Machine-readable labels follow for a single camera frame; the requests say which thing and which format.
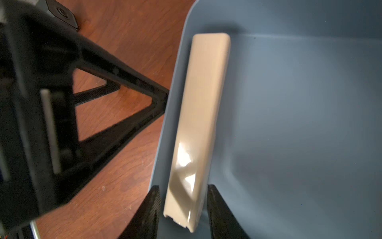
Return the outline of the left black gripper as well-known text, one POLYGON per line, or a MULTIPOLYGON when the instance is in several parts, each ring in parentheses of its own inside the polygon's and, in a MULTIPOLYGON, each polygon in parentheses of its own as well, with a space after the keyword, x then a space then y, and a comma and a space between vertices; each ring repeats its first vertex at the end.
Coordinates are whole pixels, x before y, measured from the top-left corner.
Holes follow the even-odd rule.
POLYGON ((35 7, 1 1, 1 225, 17 227, 80 189, 75 106, 118 91, 105 84, 73 93, 81 37, 35 7))

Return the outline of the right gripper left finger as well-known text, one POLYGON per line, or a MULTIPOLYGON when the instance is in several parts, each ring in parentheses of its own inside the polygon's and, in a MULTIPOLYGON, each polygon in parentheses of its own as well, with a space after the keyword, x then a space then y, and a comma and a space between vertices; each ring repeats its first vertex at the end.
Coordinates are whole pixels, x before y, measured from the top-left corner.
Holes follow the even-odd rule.
POLYGON ((152 186, 119 239, 156 239, 161 197, 158 185, 152 186))

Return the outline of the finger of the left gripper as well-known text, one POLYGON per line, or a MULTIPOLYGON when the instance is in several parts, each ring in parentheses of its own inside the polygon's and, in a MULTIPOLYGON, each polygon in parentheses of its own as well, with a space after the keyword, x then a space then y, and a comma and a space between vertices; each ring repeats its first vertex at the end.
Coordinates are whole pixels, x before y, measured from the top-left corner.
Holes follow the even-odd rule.
MULTIPOLYGON (((119 47, 114 53, 157 83, 169 86, 169 44, 119 47)), ((150 105, 151 98, 122 86, 118 91, 76 107, 78 134, 85 140, 150 105)), ((77 197, 144 197, 149 187, 163 117, 140 132, 77 197)))

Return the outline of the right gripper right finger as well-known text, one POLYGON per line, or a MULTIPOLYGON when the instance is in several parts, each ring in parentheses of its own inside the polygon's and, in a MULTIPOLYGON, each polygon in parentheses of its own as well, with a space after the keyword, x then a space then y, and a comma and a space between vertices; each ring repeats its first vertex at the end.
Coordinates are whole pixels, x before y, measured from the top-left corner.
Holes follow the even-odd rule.
POLYGON ((208 185, 207 210, 212 239, 249 239, 215 185, 208 185))

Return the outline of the beige block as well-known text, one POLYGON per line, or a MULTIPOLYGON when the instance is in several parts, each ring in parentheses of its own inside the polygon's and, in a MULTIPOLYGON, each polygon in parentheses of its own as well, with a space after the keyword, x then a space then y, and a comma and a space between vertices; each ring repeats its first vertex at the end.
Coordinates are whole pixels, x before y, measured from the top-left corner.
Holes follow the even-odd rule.
POLYGON ((163 213, 191 233, 204 206, 230 46, 226 33, 192 40, 163 213))

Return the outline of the blue plastic tray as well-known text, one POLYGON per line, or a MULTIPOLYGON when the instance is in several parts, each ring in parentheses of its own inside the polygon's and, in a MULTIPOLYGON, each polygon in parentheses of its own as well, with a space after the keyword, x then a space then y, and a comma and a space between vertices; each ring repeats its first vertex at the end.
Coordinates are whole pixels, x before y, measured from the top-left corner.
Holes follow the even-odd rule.
POLYGON ((231 37, 210 184, 253 239, 382 236, 381 1, 196 1, 151 185, 166 196, 192 37, 231 37))

